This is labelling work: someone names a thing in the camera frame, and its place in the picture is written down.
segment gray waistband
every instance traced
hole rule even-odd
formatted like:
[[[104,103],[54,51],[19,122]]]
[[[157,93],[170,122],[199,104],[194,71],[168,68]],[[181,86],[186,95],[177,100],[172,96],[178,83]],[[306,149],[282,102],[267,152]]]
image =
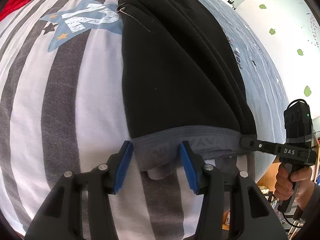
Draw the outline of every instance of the gray waistband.
[[[240,148],[242,135],[234,130],[211,126],[183,126],[132,139],[141,171],[151,179],[162,179],[181,166],[178,145],[188,141],[194,153],[205,160],[249,154]]]

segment black star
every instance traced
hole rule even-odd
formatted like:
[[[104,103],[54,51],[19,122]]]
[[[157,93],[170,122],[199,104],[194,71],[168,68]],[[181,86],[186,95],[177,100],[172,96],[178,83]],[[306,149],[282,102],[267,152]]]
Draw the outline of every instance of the black star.
[[[43,35],[47,34],[48,32],[54,32],[55,31],[54,27],[57,26],[57,25],[58,24],[53,25],[52,23],[50,23],[47,27],[45,27],[43,29],[44,30],[44,34]]]

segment finger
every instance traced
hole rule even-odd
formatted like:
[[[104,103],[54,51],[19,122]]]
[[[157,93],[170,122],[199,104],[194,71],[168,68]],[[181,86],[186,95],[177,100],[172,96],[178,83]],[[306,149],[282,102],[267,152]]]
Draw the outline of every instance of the finger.
[[[279,165],[278,174],[281,178],[287,179],[289,177],[289,173],[287,172],[286,168],[281,163]]]
[[[280,194],[284,196],[290,197],[293,194],[293,189],[286,190],[278,182],[276,183],[275,188]]]
[[[277,190],[275,191],[275,196],[280,199],[280,200],[288,200],[289,199],[289,196],[285,196],[285,195],[282,195],[281,193],[279,193]]]
[[[311,167],[304,167],[292,173],[290,176],[290,180],[293,182],[300,181],[300,180],[310,180],[311,176],[312,176]]]
[[[293,187],[292,182],[289,179],[284,179],[280,177],[279,174],[276,175],[276,180],[279,185],[287,191],[290,191]]]

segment wrist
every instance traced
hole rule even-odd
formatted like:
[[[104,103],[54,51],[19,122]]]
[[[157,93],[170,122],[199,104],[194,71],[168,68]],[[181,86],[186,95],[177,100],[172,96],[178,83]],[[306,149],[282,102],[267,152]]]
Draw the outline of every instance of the wrist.
[[[307,206],[313,194],[314,189],[315,189],[315,184],[310,180],[307,190],[296,200],[301,210],[304,210],[305,207]]]

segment orange star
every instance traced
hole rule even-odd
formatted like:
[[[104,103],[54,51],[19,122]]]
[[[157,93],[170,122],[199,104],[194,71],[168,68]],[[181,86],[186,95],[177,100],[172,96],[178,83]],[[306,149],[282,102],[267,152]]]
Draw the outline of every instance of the orange star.
[[[61,39],[66,39],[68,34],[69,34],[69,33],[63,33],[63,34],[61,34],[59,37],[57,37],[57,40],[59,41],[59,40],[61,40]]]

